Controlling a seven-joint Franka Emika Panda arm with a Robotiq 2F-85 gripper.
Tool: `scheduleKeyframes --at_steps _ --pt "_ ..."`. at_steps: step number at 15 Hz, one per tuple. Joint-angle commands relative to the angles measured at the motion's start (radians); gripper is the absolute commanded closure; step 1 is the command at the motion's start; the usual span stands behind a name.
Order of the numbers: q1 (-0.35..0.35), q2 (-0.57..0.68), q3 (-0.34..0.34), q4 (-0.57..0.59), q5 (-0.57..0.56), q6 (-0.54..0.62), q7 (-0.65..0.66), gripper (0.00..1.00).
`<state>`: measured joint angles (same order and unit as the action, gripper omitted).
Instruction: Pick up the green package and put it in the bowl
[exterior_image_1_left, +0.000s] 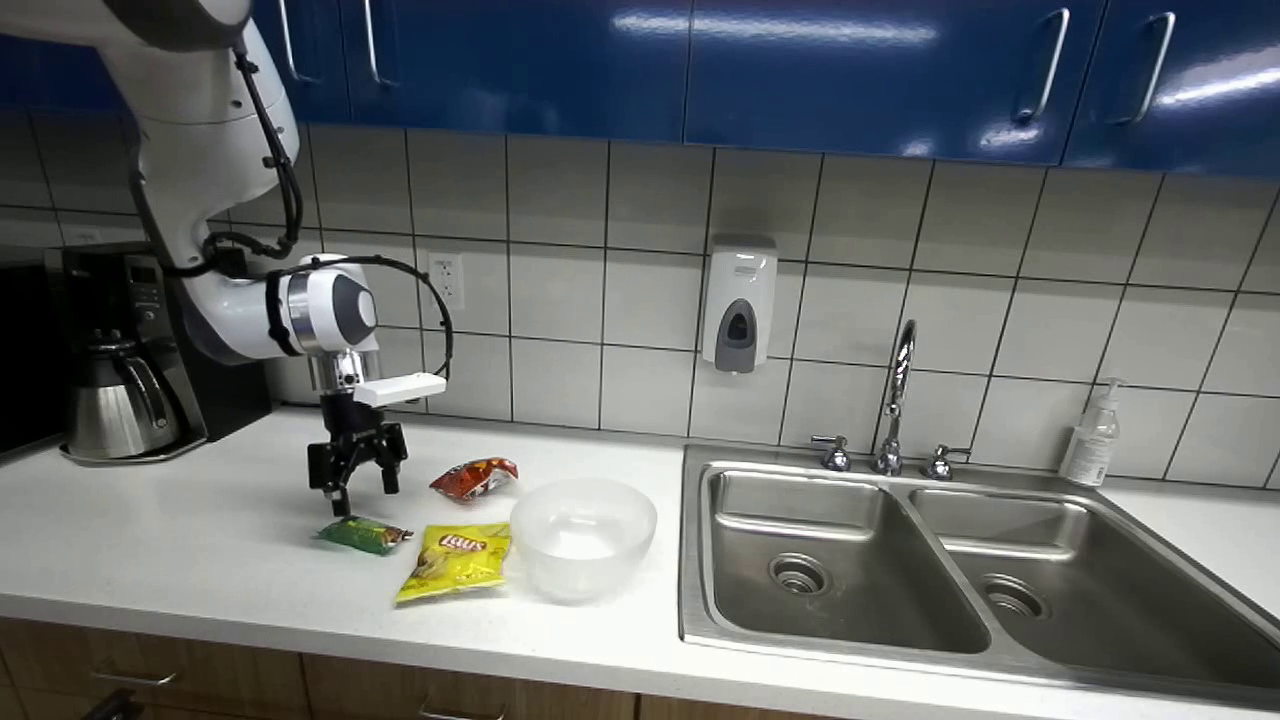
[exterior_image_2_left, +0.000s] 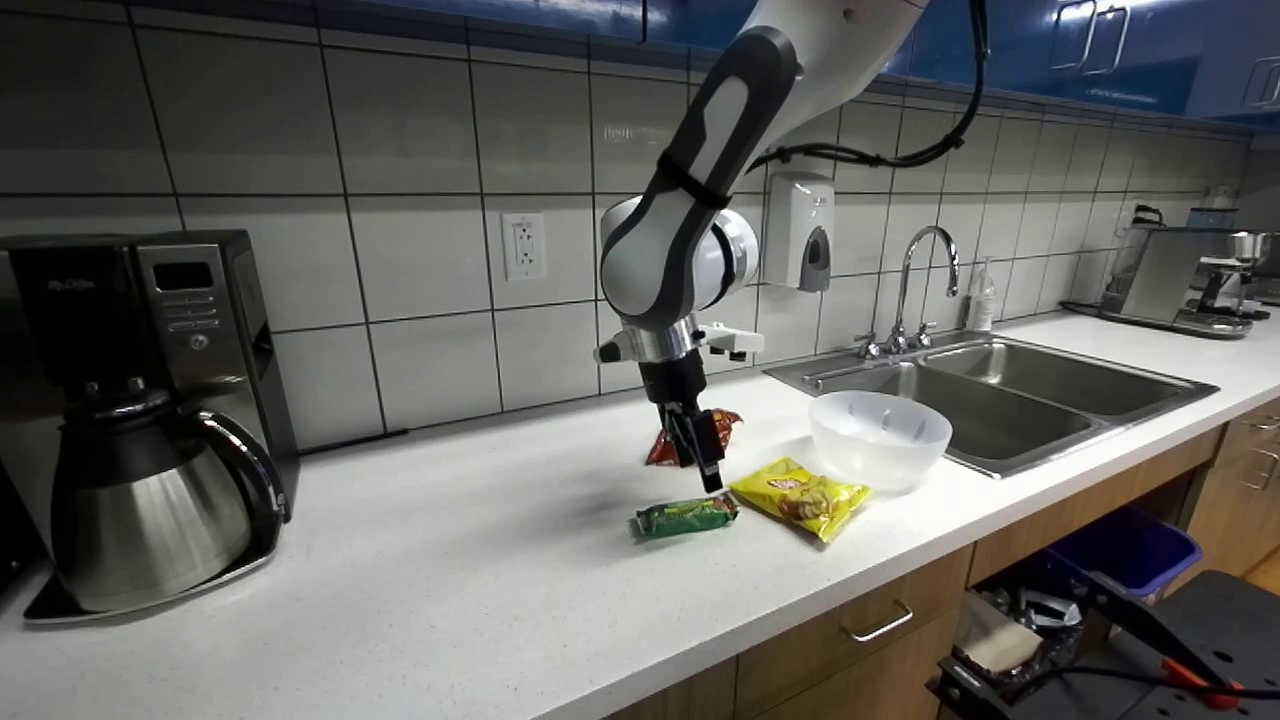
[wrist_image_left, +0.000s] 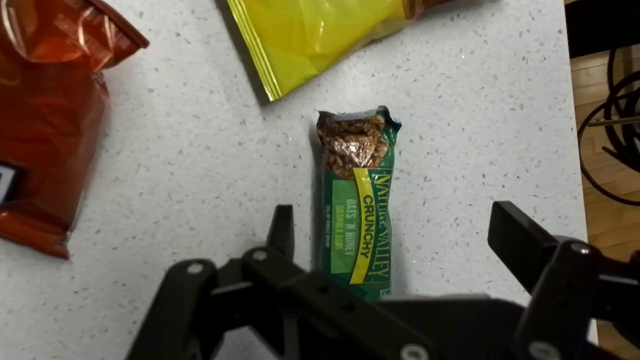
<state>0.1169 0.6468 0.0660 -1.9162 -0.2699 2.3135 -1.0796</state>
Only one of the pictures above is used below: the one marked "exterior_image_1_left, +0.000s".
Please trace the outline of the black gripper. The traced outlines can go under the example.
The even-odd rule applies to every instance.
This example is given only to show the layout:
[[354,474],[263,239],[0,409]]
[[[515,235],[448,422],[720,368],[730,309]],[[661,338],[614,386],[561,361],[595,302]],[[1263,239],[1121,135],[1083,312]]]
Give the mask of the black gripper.
[[348,474],[374,458],[387,494],[401,492],[401,463],[407,458],[404,426],[387,422],[382,409],[354,395],[326,395],[322,416],[327,435],[307,449],[307,484],[327,492],[337,516],[354,516]]

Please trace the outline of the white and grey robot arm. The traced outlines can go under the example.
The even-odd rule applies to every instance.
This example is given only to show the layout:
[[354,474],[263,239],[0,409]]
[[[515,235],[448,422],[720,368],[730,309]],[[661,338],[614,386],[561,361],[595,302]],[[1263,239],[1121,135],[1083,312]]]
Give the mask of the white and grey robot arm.
[[396,474],[404,458],[359,368],[376,348],[359,259],[307,256],[247,271],[247,256],[287,256],[291,235],[263,242],[216,226],[219,213],[269,191],[299,213],[299,133],[251,0],[0,0],[0,32],[102,57],[138,119],[133,202],[205,356],[337,361],[337,386],[322,401],[331,440],[307,449],[307,484],[348,516],[348,474],[363,458]]

